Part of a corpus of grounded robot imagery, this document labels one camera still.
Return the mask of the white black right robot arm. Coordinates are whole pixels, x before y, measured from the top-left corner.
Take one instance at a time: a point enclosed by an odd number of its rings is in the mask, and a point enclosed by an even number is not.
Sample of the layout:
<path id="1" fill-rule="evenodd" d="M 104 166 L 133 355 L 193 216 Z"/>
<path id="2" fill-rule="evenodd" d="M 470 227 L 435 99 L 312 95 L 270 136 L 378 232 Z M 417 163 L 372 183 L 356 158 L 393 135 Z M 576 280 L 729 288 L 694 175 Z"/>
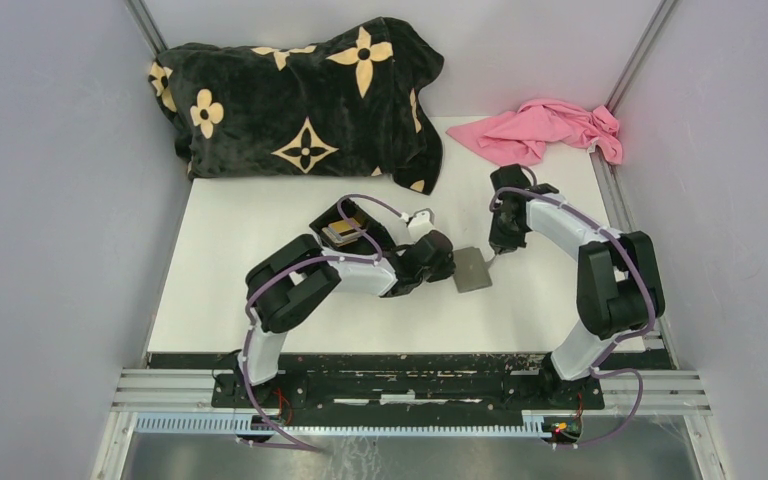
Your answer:
<path id="1" fill-rule="evenodd" d="M 578 321 L 544 359 L 540 400 L 562 408 L 578 393 L 578 380 L 597 372 L 621 342 L 642 336 L 664 313 L 665 299 L 652 239 L 623 232 L 586 215 L 548 183 L 534 184 L 522 167 L 490 176 L 494 195 L 489 245 L 497 255 L 526 245 L 529 233 L 552 241 L 577 263 Z"/>

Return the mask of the grey leather card holder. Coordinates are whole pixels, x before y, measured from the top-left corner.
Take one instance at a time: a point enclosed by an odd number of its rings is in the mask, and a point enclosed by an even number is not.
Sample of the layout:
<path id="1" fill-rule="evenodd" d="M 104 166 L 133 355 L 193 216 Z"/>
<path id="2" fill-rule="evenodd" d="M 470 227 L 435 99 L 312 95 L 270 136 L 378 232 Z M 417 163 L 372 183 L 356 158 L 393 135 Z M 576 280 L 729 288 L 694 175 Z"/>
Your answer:
<path id="1" fill-rule="evenodd" d="M 458 293 L 469 293 L 489 288 L 493 285 L 490 268 L 485 266 L 485 259 L 477 247 L 466 247 L 453 252 L 455 271 L 452 276 Z"/>

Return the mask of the stack of cards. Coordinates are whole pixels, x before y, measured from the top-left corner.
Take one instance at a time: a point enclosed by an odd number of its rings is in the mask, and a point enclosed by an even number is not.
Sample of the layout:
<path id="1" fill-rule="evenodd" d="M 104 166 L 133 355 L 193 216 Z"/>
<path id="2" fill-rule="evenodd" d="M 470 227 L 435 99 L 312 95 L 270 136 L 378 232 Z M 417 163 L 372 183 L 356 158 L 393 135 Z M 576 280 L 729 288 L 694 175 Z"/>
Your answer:
<path id="1" fill-rule="evenodd" d="M 342 246 L 355 242 L 364 233 L 363 228 L 358 225 L 355 227 L 352 222 L 354 218 L 348 220 L 339 219 L 328 223 L 321 229 L 325 237 L 334 245 Z"/>

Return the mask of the black plastic card box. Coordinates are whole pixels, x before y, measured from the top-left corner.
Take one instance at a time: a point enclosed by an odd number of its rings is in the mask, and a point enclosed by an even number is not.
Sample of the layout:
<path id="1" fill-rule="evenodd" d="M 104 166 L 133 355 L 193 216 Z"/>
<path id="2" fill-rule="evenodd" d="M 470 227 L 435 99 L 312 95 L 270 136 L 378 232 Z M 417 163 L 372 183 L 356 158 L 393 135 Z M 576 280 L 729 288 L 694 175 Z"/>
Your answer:
<path id="1" fill-rule="evenodd" d="M 377 255 L 396 247 L 386 227 L 352 200 L 332 205 L 309 228 L 323 246 L 338 252 Z"/>

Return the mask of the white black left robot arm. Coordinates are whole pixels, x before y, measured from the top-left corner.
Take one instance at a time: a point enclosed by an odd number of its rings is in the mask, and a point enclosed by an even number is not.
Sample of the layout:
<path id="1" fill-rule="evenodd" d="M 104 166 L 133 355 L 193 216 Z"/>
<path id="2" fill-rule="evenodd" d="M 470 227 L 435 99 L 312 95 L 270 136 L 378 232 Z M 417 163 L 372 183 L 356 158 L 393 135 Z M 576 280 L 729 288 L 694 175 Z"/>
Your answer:
<path id="1" fill-rule="evenodd" d="M 249 326 L 237 357 L 237 394 L 254 407 L 272 399 L 287 333 L 329 295 L 405 296 L 424 283 L 450 278 L 455 269 L 453 245 L 438 230 L 381 257 L 329 249 L 311 234 L 298 236 L 246 276 Z"/>

